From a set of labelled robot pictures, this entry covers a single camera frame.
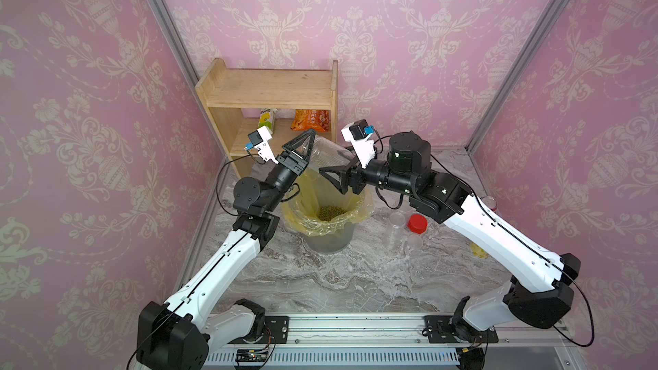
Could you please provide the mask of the red jar lid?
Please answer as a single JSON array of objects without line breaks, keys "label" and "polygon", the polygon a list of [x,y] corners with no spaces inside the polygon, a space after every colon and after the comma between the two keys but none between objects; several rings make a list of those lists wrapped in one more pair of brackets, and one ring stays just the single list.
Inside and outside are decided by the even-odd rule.
[{"label": "red jar lid", "polygon": [[428,229],[428,219],[421,214],[412,214],[407,222],[407,228],[412,233],[424,234]]}]

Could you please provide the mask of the clear plastic jar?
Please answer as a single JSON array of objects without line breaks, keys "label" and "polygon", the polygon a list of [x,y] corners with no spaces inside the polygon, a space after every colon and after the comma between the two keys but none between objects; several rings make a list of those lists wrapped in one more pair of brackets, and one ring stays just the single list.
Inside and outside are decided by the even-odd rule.
[{"label": "clear plastic jar", "polygon": [[423,248],[423,235],[412,233],[404,242],[404,249],[407,253],[415,253]]}]

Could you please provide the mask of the jar with green lid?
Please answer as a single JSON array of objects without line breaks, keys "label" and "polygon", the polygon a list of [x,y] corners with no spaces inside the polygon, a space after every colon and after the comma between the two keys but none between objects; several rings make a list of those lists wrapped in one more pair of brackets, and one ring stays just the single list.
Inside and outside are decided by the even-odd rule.
[{"label": "jar with green lid", "polygon": [[325,137],[315,138],[308,170],[320,172],[320,168],[344,166],[355,157],[354,152],[341,147]]}]

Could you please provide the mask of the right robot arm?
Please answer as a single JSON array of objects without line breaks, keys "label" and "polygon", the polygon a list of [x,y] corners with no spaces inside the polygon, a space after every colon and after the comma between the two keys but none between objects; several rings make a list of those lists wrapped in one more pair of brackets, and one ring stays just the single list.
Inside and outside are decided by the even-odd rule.
[{"label": "right robot arm", "polygon": [[375,157],[369,136],[350,142],[356,156],[347,164],[319,169],[340,193],[358,194],[367,186],[398,193],[423,216],[476,243],[512,275],[494,291],[463,298],[452,317],[454,329],[484,332],[512,321],[549,329],[570,312],[579,258],[533,242],[485,207],[467,183],[433,170],[431,147],[414,132],[394,135],[384,160]]}]

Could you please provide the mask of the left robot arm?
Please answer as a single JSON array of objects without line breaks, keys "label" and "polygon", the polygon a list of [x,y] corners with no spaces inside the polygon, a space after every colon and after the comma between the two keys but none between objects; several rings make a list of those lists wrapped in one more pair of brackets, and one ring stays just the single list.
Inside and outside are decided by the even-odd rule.
[{"label": "left robot arm", "polygon": [[274,210],[311,162],[315,130],[306,130],[275,155],[272,135],[261,127],[249,136],[274,168],[259,181],[241,178],[234,188],[236,220],[223,244],[187,284],[164,303],[151,301],[141,311],[135,352],[130,359],[150,369],[201,369],[209,354],[230,342],[258,340],[265,327],[265,310],[246,299],[224,313],[212,310],[238,274],[265,249],[279,225]]}]

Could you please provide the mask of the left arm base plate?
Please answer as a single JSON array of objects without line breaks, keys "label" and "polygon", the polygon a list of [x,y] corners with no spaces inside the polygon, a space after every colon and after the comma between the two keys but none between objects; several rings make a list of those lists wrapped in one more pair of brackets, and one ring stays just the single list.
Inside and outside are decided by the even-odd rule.
[{"label": "left arm base plate", "polygon": [[238,337],[229,344],[287,344],[291,317],[287,315],[266,315],[260,334],[257,336]]}]

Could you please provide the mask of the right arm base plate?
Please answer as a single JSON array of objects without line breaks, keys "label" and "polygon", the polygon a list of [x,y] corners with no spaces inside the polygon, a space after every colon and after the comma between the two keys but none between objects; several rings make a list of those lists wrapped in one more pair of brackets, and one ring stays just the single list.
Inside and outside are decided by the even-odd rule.
[{"label": "right arm base plate", "polygon": [[422,335],[430,344],[496,344],[500,341],[495,330],[480,332],[464,320],[454,322],[449,315],[425,315]]}]

